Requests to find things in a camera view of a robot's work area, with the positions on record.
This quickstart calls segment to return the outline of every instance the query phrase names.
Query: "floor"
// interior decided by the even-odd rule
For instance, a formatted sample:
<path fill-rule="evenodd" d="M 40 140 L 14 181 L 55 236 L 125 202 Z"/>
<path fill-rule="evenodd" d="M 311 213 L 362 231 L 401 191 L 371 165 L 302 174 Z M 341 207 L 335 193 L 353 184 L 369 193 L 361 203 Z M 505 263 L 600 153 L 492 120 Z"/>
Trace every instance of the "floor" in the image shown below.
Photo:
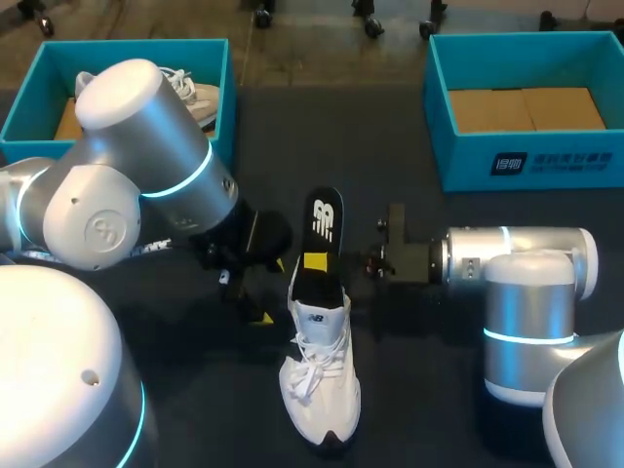
<path fill-rule="evenodd" d="M 14 4 L 0 0 L 0 90 L 17 88 L 43 41 Z M 414 83 L 426 45 L 418 21 L 428 0 L 378 0 L 386 33 L 368 38 L 350 0 L 277 0 L 274 25 L 253 27 L 253 0 L 44 0 L 56 40 L 222 38 L 231 41 L 238 82 L 246 86 Z M 444 31 L 529 31 L 535 14 L 505 13 L 495 1 L 456 1 Z"/>

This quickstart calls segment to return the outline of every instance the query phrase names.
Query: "chair wheel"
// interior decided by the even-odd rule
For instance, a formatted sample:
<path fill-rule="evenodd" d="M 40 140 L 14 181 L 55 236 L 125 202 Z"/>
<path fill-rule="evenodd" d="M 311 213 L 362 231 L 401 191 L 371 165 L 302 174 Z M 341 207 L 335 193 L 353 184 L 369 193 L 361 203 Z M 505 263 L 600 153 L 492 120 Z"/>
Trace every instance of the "chair wheel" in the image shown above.
<path fill-rule="evenodd" d="M 26 20 L 32 20 L 33 18 L 35 18 L 35 10 L 32 7 L 26 5 L 24 2 L 18 3 L 18 10 Z"/>
<path fill-rule="evenodd" d="M 38 18 L 37 24 L 39 25 L 39 29 L 41 29 L 41 32 L 43 32 L 44 36 L 52 37 L 55 35 L 55 26 L 52 23 L 52 20 L 48 17 Z"/>
<path fill-rule="evenodd" d="M 433 34 L 438 32 L 438 26 L 432 21 L 422 21 L 418 27 L 418 32 L 424 41 L 428 41 Z"/>
<path fill-rule="evenodd" d="M 542 12 L 539 16 L 540 31 L 554 31 L 559 25 L 559 21 L 549 11 Z"/>
<path fill-rule="evenodd" d="M 253 21 L 255 22 L 255 27 L 257 27 L 258 29 L 266 29 L 268 27 L 271 27 L 273 17 L 269 12 L 267 12 L 263 8 L 260 8 L 253 12 Z"/>
<path fill-rule="evenodd" d="M 385 32 L 385 29 L 381 27 L 381 23 L 374 18 L 367 18 L 364 21 L 364 32 L 371 39 L 376 39 Z"/>

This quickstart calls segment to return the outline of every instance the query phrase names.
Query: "logo on box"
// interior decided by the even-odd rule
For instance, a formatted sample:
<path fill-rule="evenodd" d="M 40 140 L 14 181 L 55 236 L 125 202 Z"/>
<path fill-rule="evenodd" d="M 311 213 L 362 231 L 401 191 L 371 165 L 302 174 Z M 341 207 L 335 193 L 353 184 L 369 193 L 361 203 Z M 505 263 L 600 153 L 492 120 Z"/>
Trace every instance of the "logo on box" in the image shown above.
<path fill-rule="evenodd" d="M 498 153 L 491 165 L 492 176 L 515 176 L 523 171 L 526 153 Z"/>

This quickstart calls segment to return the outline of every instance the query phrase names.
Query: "shoe insole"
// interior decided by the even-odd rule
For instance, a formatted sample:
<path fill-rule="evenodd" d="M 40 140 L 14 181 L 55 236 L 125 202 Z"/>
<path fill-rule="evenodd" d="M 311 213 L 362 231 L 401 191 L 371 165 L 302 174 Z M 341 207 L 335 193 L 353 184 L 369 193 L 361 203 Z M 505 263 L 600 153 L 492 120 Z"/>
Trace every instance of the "shoe insole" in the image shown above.
<path fill-rule="evenodd" d="M 343 217 L 342 196 L 335 188 L 318 187 L 306 197 L 292 300 L 328 309 L 343 305 L 339 265 Z"/>

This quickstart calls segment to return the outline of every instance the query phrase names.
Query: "shoe tongue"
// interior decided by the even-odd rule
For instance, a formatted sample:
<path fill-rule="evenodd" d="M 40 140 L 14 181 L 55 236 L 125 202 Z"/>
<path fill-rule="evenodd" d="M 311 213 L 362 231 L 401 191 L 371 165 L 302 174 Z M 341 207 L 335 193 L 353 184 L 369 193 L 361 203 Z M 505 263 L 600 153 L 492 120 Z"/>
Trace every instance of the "shoe tongue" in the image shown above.
<path fill-rule="evenodd" d="M 324 309 L 295 303 L 299 331 L 309 343 L 329 346 L 337 342 L 346 318 L 344 307 Z"/>

